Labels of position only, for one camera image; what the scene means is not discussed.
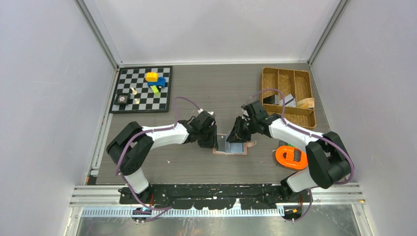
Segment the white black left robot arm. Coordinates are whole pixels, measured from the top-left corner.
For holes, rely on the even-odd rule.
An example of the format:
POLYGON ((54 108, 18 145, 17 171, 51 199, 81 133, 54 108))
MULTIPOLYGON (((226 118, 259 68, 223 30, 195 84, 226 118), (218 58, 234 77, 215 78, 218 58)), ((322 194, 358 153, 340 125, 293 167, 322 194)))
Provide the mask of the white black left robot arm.
POLYGON ((142 165, 148 153, 159 147, 197 142, 201 148, 216 148, 217 126, 214 112, 200 109, 196 117, 171 125, 147 127, 130 122, 106 147, 116 164, 116 174, 122 175, 132 188, 132 197, 146 203, 151 196, 149 182, 142 165))

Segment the grey striped credit card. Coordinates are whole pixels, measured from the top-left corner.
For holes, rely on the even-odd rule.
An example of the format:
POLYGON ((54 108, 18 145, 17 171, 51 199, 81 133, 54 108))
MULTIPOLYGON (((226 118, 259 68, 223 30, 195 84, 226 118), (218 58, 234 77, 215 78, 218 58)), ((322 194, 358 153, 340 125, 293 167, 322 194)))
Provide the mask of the grey striped credit card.
POLYGON ((293 97, 292 94, 288 94, 287 96, 285 96, 285 98, 279 100, 278 105, 285 106, 285 107, 296 107, 297 102, 296 102, 296 99, 293 97))

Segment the pink leather card holder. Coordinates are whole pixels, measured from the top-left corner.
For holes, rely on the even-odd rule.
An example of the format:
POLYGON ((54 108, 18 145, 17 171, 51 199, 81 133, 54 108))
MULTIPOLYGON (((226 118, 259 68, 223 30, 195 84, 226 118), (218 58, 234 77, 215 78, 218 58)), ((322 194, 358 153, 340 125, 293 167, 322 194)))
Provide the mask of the pink leather card holder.
POLYGON ((257 141, 246 143, 228 143, 228 150, 226 152, 217 152, 216 148, 212 149, 213 154, 219 155, 247 155, 248 148, 251 148, 257 144, 257 141))

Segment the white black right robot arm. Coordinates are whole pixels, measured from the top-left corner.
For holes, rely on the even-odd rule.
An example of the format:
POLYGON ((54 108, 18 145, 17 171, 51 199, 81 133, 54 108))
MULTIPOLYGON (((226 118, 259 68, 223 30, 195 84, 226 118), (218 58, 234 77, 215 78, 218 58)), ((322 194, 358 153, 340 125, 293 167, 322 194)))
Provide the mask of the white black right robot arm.
POLYGON ((350 182, 355 167, 346 148, 335 132, 314 132, 291 123, 284 114, 269 114, 260 101, 242 107, 227 137, 229 143, 246 143, 255 133, 287 142, 306 154, 307 167, 281 181, 281 197, 293 202, 300 192, 314 187, 328 189, 334 184, 350 182))

